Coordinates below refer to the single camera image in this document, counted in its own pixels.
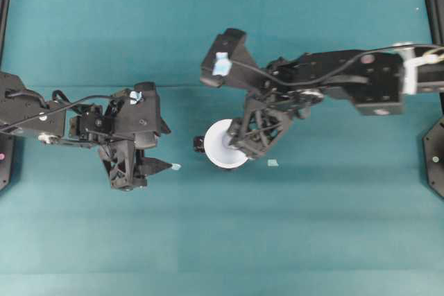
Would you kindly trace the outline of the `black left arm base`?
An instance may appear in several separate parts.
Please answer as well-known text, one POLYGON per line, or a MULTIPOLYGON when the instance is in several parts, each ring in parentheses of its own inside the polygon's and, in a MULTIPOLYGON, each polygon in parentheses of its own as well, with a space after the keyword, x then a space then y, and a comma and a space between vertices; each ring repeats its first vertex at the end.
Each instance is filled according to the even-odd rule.
POLYGON ((0 189, 4 190, 12 177, 12 163, 15 151, 15 138, 1 134, 0 189))

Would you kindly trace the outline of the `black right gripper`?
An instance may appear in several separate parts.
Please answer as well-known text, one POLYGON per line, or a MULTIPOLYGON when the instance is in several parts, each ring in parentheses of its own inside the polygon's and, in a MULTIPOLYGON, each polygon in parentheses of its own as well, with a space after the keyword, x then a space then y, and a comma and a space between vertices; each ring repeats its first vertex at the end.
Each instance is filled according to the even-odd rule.
POLYGON ((227 134, 229 146, 248 159, 263 157, 293 123, 288 112, 279 111, 252 96, 246 97, 244 115, 231 121, 227 134))

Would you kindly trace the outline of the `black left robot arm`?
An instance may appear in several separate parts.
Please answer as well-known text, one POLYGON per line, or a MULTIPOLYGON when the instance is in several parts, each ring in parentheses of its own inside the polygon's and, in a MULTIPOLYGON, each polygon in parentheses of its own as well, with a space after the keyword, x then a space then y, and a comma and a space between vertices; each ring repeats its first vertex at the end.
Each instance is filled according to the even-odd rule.
POLYGON ((70 101, 57 89, 47 101, 26 88, 19 76, 1 73, 1 187, 10 182, 16 137, 46 145, 96 147, 110 186, 120 191, 143 188, 149 175, 172 168, 145 155, 170 133, 154 82, 104 95, 107 107, 95 104, 96 98, 70 101))

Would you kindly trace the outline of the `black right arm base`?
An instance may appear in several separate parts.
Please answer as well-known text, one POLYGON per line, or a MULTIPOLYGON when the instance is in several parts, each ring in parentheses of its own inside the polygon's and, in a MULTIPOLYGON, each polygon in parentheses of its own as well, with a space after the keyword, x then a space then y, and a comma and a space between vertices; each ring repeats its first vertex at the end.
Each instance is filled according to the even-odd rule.
POLYGON ((443 117, 425 133, 422 146, 428 185, 443 198, 443 117))

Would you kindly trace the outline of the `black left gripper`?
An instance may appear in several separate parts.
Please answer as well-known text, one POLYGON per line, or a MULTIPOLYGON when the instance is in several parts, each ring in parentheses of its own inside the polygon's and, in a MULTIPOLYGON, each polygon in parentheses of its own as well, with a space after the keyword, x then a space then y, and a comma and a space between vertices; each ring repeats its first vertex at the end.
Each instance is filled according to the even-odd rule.
POLYGON ((147 187, 146 177, 172 168, 172 164, 152 157, 140 159, 137 165, 137 150, 133 141, 113 141, 99 146, 99 157, 105 167, 112 189, 132 191, 147 187))

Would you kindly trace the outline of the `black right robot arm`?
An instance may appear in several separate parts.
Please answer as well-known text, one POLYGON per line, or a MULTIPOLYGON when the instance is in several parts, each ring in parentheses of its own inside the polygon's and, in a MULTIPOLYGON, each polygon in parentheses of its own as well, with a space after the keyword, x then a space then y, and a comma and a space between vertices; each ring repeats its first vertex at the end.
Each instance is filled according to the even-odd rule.
POLYGON ((402 113, 403 97, 443 86, 443 46, 395 45, 369 51, 305 53, 266 67, 233 60, 230 77, 246 87, 244 114, 228 128, 230 147, 263 157, 327 97, 349 101, 365 116, 402 113))

